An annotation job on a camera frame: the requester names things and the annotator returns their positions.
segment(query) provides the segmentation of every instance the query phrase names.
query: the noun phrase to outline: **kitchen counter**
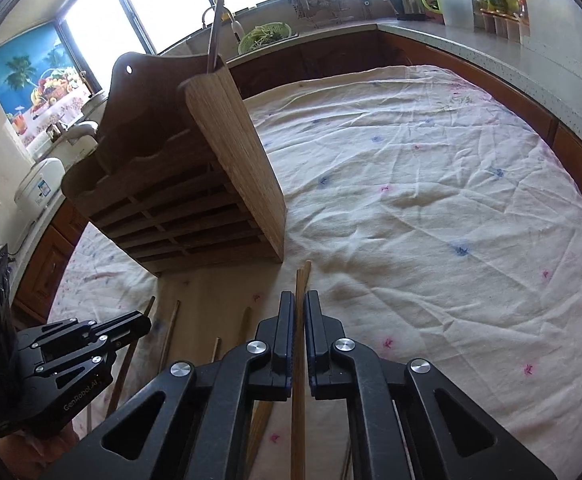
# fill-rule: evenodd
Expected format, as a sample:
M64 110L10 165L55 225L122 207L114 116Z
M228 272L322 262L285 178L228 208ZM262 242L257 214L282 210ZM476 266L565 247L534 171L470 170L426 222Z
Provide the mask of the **kitchen counter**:
M20 281L22 280L22 276L24 275L24 271L26 270L26 266L28 265L31 256L33 256L33 252L36 250L37 244L42 239L42 235L46 231L46 228L49 227L51 224L51 220L57 213L58 209L64 202L64 195L61 191L56 191L55 195L47 204L45 210L42 214L37 218L36 222L31 226L30 231L26 235L22 243L21 249L18 251L18 254L14 256L15 261L9 264L10 269L10 293L8 295L8 302L9 304L13 304L13 299L15 298L15 293L18 290L18 286L20 286Z
M519 43L483 30L451 28L434 22L399 22L386 18L301 32L268 47L228 60L229 68L270 52L341 34L381 30L420 41L469 61L533 98L582 140L582 79Z

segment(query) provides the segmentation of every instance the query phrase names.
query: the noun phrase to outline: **poster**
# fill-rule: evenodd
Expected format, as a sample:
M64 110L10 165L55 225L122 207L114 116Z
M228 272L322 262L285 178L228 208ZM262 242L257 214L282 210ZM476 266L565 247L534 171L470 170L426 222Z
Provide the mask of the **poster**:
M78 118L89 96L53 23L0 46L0 104L25 146Z

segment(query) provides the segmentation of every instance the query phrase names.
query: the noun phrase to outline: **wooden box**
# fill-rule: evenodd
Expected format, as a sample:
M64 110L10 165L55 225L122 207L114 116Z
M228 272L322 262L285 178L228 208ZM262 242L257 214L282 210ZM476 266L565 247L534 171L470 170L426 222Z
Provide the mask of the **wooden box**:
M62 192L156 274L284 256L284 196L229 70L206 56L128 53L94 153Z

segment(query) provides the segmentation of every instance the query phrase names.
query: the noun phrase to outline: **white plastic jug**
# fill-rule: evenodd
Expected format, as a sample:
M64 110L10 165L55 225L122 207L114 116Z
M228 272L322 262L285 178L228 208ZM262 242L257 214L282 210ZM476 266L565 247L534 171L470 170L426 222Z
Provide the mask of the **white plastic jug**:
M431 12L442 14L447 27L469 28L473 30L472 0L437 0L440 10L432 8L426 0L424 6Z

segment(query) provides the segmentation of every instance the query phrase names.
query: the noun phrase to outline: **metal bolt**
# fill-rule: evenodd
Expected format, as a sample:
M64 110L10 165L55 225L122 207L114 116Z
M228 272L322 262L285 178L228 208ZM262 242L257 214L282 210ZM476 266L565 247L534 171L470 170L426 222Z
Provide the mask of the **metal bolt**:
M427 371L431 369L431 363L425 361L424 359L413 359L411 361L411 370L413 370L417 374L425 374Z
M170 372L175 377L186 377L191 373L191 365L189 363L174 363Z
M335 341L335 348L342 352L350 352L355 347L356 342L347 337L343 337L342 339Z
M262 354L266 352L266 343L264 341L251 341L247 344L247 350L251 354Z

